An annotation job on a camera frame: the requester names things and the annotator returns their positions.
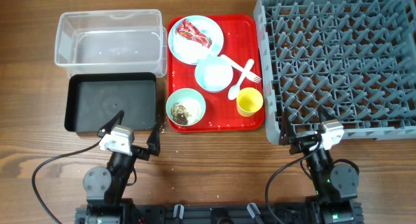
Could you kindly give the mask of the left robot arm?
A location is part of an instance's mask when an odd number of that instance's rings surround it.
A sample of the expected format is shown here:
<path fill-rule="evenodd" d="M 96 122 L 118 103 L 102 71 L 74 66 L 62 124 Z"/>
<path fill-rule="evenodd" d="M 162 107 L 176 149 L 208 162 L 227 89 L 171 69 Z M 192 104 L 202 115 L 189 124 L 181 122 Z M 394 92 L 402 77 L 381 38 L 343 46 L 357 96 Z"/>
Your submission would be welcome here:
<path fill-rule="evenodd" d="M 136 160 L 148 161 L 150 156 L 159 156 L 160 127 L 154 124 L 147 139 L 147 148 L 133 145 L 134 130 L 122 125 L 124 111 L 119 111 L 102 126 L 97 135 L 100 149 L 111 152 L 105 167 L 90 169 L 83 179 L 87 208 L 78 210 L 75 223 L 145 223 L 145 217 L 132 199 L 124 199 L 128 180 L 135 173 Z"/>

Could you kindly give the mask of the yellow cup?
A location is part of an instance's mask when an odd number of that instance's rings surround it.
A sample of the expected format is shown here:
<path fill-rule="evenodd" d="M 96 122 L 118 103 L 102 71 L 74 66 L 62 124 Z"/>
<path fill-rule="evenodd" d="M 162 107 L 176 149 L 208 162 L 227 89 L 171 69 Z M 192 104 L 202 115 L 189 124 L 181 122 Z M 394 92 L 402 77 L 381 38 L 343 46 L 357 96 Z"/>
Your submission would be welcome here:
<path fill-rule="evenodd" d="M 263 96 L 255 88 L 243 88 L 237 96 L 237 112 L 243 117 L 250 117 L 263 106 Z"/>

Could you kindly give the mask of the red snack wrapper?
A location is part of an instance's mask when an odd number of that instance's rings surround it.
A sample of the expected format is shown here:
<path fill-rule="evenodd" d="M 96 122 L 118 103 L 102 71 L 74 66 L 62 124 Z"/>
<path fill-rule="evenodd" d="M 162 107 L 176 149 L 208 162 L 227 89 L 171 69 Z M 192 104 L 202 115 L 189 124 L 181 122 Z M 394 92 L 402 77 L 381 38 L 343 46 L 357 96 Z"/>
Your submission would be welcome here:
<path fill-rule="evenodd" d="M 176 33 L 188 40 L 197 42 L 208 49 L 212 45 L 212 39 L 207 37 L 187 19 L 184 19 L 180 22 L 176 29 Z"/>

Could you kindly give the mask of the red serving tray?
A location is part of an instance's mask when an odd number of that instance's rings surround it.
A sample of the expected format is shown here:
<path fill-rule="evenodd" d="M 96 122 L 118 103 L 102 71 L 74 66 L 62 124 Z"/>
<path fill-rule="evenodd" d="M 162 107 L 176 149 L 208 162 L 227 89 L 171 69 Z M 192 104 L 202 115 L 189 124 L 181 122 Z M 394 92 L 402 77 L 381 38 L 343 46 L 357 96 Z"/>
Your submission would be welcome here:
<path fill-rule="evenodd" d="M 222 30 L 224 44 L 221 54 L 230 57 L 240 66 L 250 58 L 254 59 L 251 69 L 261 76 L 261 63 L 257 48 L 254 20 L 243 14 L 209 16 Z M 250 117 L 237 112 L 237 102 L 228 99 L 228 91 L 209 93 L 201 88 L 194 78 L 194 66 L 179 61 L 171 51 L 167 55 L 166 92 L 171 95 L 176 90 L 191 88 L 200 92 L 206 103 L 206 111 L 201 121 L 189 127 L 182 127 L 169 121 L 171 128 L 180 133 L 242 131 L 259 128 L 265 120 L 265 110 L 261 108 Z"/>

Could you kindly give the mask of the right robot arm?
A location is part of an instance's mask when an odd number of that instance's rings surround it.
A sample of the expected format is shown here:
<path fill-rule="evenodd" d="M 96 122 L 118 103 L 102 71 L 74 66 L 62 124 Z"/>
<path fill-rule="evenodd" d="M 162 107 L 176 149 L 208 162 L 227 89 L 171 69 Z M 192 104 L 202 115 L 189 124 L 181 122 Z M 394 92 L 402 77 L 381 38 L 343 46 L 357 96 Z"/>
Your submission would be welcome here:
<path fill-rule="evenodd" d="M 334 160 L 330 149 L 338 144 L 343 124 L 318 108 L 318 129 L 305 136 L 297 136 L 289 121 L 289 111 L 281 119 L 280 145 L 290 145 L 290 154 L 302 153 L 303 161 L 315 187 L 316 195 L 305 199 L 307 223 L 363 223 L 363 210 L 358 197 L 359 168 L 350 160 Z"/>

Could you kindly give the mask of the light blue plate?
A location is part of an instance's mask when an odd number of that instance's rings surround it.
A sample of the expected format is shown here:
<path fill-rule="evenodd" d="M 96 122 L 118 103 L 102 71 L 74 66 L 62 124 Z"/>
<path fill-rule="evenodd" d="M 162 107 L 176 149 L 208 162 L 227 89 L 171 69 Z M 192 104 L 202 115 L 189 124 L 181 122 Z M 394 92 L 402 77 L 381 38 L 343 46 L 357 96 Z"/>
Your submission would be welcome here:
<path fill-rule="evenodd" d="M 212 39 L 209 49 L 176 33 L 177 27 L 184 19 L 189 20 L 202 33 Z M 217 22 L 207 16 L 193 15 L 180 18 L 170 27 L 168 33 L 168 46 L 171 54 L 179 61 L 189 65 L 196 65 L 207 57 L 219 55 L 223 45 L 224 33 L 222 29 Z"/>

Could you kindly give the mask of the light blue bowl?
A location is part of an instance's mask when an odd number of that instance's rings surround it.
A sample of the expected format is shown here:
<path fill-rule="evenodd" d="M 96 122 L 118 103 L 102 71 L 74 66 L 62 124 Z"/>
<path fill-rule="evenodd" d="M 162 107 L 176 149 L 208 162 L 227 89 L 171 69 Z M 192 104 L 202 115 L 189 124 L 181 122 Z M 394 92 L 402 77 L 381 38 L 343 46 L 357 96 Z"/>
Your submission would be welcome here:
<path fill-rule="evenodd" d="M 194 77 L 203 90 L 218 93 L 231 84 L 233 68 L 223 58 L 210 56 L 197 64 Z"/>

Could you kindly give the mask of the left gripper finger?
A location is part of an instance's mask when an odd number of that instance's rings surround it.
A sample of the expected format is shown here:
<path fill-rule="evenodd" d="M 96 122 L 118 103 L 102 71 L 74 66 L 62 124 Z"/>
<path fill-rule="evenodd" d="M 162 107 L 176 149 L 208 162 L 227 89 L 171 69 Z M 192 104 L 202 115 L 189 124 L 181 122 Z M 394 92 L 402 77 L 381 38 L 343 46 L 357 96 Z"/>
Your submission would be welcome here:
<path fill-rule="evenodd" d="M 106 134 L 110 134 L 111 130 L 115 128 L 115 126 L 120 125 L 122 123 L 122 120 L 124 118 L 124 111 L 120 110 L 109 122 L 104 124 L 98 132 L 98 137 L 104 137 Z"/>
<path fill-rule="evenodd" d="M 161 124 L 156 123 L 153 126 L 153 129 L 148 137 L 147 145 L 148 145 L 148 151 L 149 154 L 153 156 L 159 156 L 161 152 L 161 145 L 160 145 L 160 128 Z"/>

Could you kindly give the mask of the white plastic spoon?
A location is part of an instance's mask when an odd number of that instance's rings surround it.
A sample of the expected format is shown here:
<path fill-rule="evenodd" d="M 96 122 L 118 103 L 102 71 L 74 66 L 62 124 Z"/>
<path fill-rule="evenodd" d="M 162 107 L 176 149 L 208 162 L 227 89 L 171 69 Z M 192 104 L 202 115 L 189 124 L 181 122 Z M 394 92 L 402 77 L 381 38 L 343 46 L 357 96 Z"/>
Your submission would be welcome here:
<path fill-rule="evenodd" d="M 244 67 L 245 71 L 251 71 L 252 67 L 254 66 L 254 60 L 253 59 L 249 59 Z M 228 99 L 229 100 L 234 100 L 237 98 L 239 92 L 240 92 L 240 88 L 241 88 L 241 84 L 243 82 L 243 80 L 246 78 L 246 75 L 241 73 L 239 80 L 237 81 L 237 83 L 235 85 L 233 85 L 228 92 Z"/>

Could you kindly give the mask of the green bowl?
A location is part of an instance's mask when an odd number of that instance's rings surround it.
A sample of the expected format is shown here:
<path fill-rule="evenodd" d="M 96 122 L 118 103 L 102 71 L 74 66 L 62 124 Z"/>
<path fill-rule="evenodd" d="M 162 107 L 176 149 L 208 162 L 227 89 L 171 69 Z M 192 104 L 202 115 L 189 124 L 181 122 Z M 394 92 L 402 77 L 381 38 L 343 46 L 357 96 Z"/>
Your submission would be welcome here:
<path fill-rule="evenodd" d="M 173 117 L 171 115 L 171 108 L 173 107 L 174 103 L 176 103 L 176 102 L 178 102 L 178 101 L 180 101 L 180 100 L 182 100 L 184 98 L 194 98 L 194 99 L 196 99 L 201 104 L 201 107 L 202 107 L 202 118 L 203 118 L 204 115 L 205 115 L 205 111 L 206 111 L 206 102 L 205 102 L 205 99 L 204 99 L 203 95 L 200 92 L 198 92 L 198 91 L 196 91 L 196 90 L 194 90 L 192 88 L 182 88 L 182 89 L 176 90 L 176 91 L 174 91 L 168 97 L 168 99 L 166 101 L 166 113 L 168 115 L 168 118 L 173 123 L 175 123 L 173 121 Z"/>

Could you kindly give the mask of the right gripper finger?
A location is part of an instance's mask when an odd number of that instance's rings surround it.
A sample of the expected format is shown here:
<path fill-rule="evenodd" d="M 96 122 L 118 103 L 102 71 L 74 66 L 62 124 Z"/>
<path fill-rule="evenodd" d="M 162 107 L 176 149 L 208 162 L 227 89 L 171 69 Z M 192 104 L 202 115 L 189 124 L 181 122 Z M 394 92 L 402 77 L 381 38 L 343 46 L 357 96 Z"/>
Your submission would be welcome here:
<path fill-rule="evenodd" d="M 295 141 L 296 133 L 294 132 L 291 122 L 289 121 L 289 112 L 284 110 L 281 116 L 279 144 L 294 145 Z"/>
<path fill-rule="evenodd" d="M 334 115 L 328 113 L 324 106 L 319 106 L 317 108 L 318 117 L 320 122 L 329 121 L 335 119 Z"/>

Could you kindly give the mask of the food scraps and rice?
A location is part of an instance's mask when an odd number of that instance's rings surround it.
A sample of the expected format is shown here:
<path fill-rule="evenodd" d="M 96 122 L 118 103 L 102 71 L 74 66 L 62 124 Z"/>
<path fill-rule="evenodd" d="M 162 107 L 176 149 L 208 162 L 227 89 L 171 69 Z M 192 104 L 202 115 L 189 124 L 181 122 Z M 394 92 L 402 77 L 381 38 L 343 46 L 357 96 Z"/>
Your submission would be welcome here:
<path fill-rule="evenodd" d="M 194 98 L 184 98 L 171 108 L 173 121 L 179 125 L 190 126 L 202 118 L 202 106 Z"/>

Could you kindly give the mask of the clear plastic bin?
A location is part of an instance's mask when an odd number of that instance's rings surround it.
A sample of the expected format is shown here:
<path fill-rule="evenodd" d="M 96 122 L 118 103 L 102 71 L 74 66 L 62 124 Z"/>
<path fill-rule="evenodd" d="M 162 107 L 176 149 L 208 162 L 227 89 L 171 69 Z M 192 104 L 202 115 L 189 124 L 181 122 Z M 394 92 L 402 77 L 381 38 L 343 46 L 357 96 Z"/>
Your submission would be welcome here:
<path fill-rule="evenodd" d="M 157 9 L 65 12 L 55 39 L 54 62 L 68 76 L 167 70 L 167 32 Z"/>

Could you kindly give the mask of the white plastic fork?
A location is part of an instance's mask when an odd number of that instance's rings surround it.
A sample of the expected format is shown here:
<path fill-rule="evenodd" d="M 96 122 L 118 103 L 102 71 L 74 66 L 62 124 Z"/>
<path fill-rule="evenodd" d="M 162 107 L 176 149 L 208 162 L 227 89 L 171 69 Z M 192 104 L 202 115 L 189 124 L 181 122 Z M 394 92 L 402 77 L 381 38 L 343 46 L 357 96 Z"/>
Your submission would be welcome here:
<path fill-rule="evenodd" d="M 226 55 L 220 55 L 220 58 L 223 58 L 228 64 L 230 64 L 233 68 L 239 70 L 241 73 L 246 75 L 246 78 L 252 82 L 259 83 L 261 82 L 261 78 L 251 71 L 245 71 L 243 67 L 238 65 L 235 61 L 230 59 Z"/>

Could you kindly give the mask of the grey dishwasher rack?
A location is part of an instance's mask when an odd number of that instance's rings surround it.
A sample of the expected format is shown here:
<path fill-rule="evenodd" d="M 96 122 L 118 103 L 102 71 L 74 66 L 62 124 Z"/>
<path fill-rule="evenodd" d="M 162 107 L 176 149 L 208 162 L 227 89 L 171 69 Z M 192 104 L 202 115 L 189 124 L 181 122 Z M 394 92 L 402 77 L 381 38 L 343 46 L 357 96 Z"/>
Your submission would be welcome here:
<path fill-rule="evenodd" d="M 344 137 L 415 137 L 415 0 L 257 0 L 266 136 L 281 115 L 315 131 L 319 108 Z"/>

